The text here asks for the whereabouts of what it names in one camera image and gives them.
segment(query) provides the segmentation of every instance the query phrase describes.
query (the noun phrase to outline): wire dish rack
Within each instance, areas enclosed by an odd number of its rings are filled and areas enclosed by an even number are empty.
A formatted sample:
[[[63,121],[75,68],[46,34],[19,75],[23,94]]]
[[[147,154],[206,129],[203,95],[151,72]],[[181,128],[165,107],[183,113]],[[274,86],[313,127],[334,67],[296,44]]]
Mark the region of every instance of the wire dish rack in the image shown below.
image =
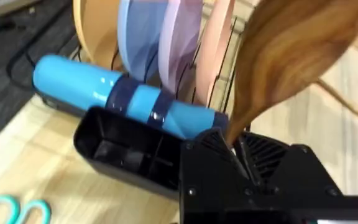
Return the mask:
[[[15,68],[18,66],[18,64],[23,66],[20,62],[25,62],[23,64],[30,66],[30,71],[34,71],[37,61],[45,54],[60,54],[66,57],[70,57],[73,60],[81,60],[81,45],[76,36],[74,22],[72,22],[70,27],[65,28],[67,35],[64,35],[63,38],[56,40],[54,47],[49,47],[44,51],[34,50],[42,48],[42,38],[48,35],[50,29],[54,29],[54,26],[59,22],[59,20],[72,20],[72,0],[66,1],[67,2],[60,9],[58,9],[56,13],[37,32],[35,32],[34,35],[10,59],[6,67],[6,72],[8,77],[11,79],[11,82],[15,86],[25,91],[37,92],[32,84],[32,72],[31,74],[15,73]],[[248,2],[241,0],[237,0],[236,3],[244,4],[246,7],[253,7]],[[209,15],[211,14],[212,8],[212,4],[204,3],[203,19],[201,21],[202,31],[200,32],[200,37],[203,35],[203,29],[209,18]],[[238,16],[234,16],[232,18],[230,41],[226,46],[226,53],[221,64],[220,72],[216,76],[211,100],[207,105],[209,108],[226,114],[230,114],[232,110],[232,103],[230,102],[232,101],[233,97],[231,93],[235,74],[234,65],[236,62],[237,50],[241,42],[242,32],[245,26],[246,20],[244,18]],[[188,65],[194,74],[197,66],[196,62],[200,44],[201,42],[199,41],[194,60],[191,64]],[[195,75],[193,75],[193,77],[193,79],[190,79],[190,81],[187,81],[187,83],[183,85],[181,90],[176,92],[176,99],[185,101],[187,103],[198,104],[195,96]],[[145,83],[148,85],[157,86],[159,88],[162,87],[159,80],[157,82],[154,81],[153,83]],[[51,106],[51,103],[49,103],[47,100],[44,100],[44,103]]]

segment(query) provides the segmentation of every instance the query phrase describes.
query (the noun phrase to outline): screw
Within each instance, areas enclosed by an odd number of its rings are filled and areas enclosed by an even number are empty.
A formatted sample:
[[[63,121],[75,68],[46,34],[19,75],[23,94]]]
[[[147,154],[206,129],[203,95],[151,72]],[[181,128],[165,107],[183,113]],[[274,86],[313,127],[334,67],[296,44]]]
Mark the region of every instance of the screw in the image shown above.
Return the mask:
[[[339,195],[339,193],[338,193],[338,192],[336,191],[336,189],[334,189],[334,188],[328,189],[328,190],[327,190],[327,193],[328,193],[329,195],[331,195],[331,196],[334,196],[334,197],[336,197],[336,196]]]
[[[193,145],[191,143],[186,144],[186,149],[190,150],[193,148]]]
[[[253,194],[253,192],[252,192],[250,189],[246,189],[246,190],[244,191],[244,193],[245,193],[246,195],[248,195],[248,196],[251,196],[251,195]]]
[[[188,191],[188,194],[189,194],[190,196],[195,196],[195,195],[197,194],[197,191],[196,191],[196,189],[194,189],[194,188],[190,188],[189,191]]]
[[[279,189],[278,187],[275,187],[275,188],[273,189],[273,192],[274,192],[275,194],[277,194],[279,191],[280,191],[280,189]]]

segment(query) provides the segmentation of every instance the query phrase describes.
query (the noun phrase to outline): wooden handle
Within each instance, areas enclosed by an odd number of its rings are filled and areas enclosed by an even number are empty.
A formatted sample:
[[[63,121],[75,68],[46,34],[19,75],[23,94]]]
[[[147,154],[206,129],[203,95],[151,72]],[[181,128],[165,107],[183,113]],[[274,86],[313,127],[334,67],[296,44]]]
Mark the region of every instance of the wooden handle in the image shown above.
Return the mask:
[[[329,93],[335,100],[338,100],[344,107],[349,109],[352,113],[358,116],[358,105],[347,99],[345,99],[339,92],[337,92],[331,85],[326,83],[324,80],[319,79],[316,82],[321,88],[323,88],[327,93]]]
[[[227,143],[265,110],[315,82],[357,34],[358,0],[262,0],[237,57]]]

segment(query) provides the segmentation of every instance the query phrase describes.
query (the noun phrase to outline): black metal rack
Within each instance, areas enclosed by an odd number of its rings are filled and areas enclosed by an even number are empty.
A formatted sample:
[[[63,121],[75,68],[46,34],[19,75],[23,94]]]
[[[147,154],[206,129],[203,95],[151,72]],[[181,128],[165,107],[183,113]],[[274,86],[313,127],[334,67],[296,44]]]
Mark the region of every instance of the black metal rack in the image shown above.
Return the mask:
[[[250,6],[248,2],[240,2],[239,4],[245,4],[248,7],[253,7],[253,6]],[[208,19],[209,13],[212,8],[213,8],[213,5],[204,4],[204,9],[203,9],[204,22]],[[39,40],[44,35],[47,34],[47,32],[56,24],[56,22],[61,17],[67,16],[68,14],[71,14],[71,13],[72,13],[72,1],[69,0],[63,5],[63,7],[58,9],[56,11],[56,13],[10,59],[8,65],[6,67],[6,72],[7,72],[8,77],[11,79],[11,82],[15,86],[18,86],[19,88],[21,88],[25,91],[37,92],[37,90],[34,88],[32,82],[31,82],[32,74],[26,74],[27,76],[25,78],[22,78],[23,74],[15,74],[14,73],[14,67],[17,66],[17,64],[20,60],[24,59],[27,61],[27,63],[32,68],[35,68],[36,61],[39,58],[33,58],[29,53],[30,50],[37,47],[37,45],[40,44]],[[215,79],[212,96],[211,96],[211,99],[213,99],[214,101],[217,100],[216,98],[220,98],[220,99],[218,99],[219,103],[218,103],[218,105],[213,105],[213,106],[211,105],[212,100],[210,100],[210,102],[208,103],[208,107],[212,107],[213,109],[223,112],[223,113],[228,113],[229,97],[231,95],[231,90],[232,90],[232,86],[233,86],[233,82],[234,82],[234,72],[235,72],[234,64],[236,61],[236,51],[238,49],[238,46],[239,46],[239,43],[241,40],[241,34],[242,34],[242,31],[244,30],[245,25],[246,25],[246,21],[244,19],[237,17],[237,16],[234,16],[232,18],[231,35],[230,35],[229,43],[226,46],[226,53],[224,56],[224,61],[222,62],[220,73],[217,75],[217,77]],[[68,45],[73,45],[73,43],[74,43],[76,45],[76,47],[74,49],[72,49],[71,52],[76,51],[76,53],[74,55],[72,54],[73,55],[72,59],[75,59],[76,57],[80,57],[81,46],[80,46],[79,41],[76,37],[76,31],[75,31],[74,25],[72,25],[72,27],[70,28],[69,34],[64,36],[63,38],[60,38],[59,41],[61,42],[61,44],[59,46],[56,46],[49,53],[63,54],[62,53],[63,49],[66,49],[68,47]],[[196,68],[196,59],[198,57],[200,45],[201,45],[201,42],[198,43],[198,48],[195,53],[194,60],[192,61],[191,64],[187,65],[187,67],[190,66],[191,69],[194,70],[194,72],[195,72],[195,68]],[[232,49],[233,52],[230,53],[231,54],[230,56],[228,54],[229,48],[233,48]],[[112,64],[114,64],[117,54],[118,54],[118,52],[116,52],[114,54]],[[224,67],[229,67],[229,71],[224,72],[223,71]],[[223,95],[222,94],[219,95],[219,93],[217,93],[217,91],[216,91],[218,83],[220,86],[223,86],[223,93],[224,93]],[[191,100],[190,100],[190,102],[187,101],[188,103],[195,103],[195,91],[196,91],[196,89],[195,89],[195,87],[193,87]],[[180,93],[180,91],[177,91],[176,98],[178,98],[179,93]]]

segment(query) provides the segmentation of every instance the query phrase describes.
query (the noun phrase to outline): black vent grille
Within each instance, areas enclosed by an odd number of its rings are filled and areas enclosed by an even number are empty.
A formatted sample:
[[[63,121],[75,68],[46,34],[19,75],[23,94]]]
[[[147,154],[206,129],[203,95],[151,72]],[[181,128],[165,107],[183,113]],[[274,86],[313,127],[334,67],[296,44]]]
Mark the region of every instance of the black vent grille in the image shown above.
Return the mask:
[[[265,183],[273,175],[289,145],[254,133],[244,133],[254,167]]]

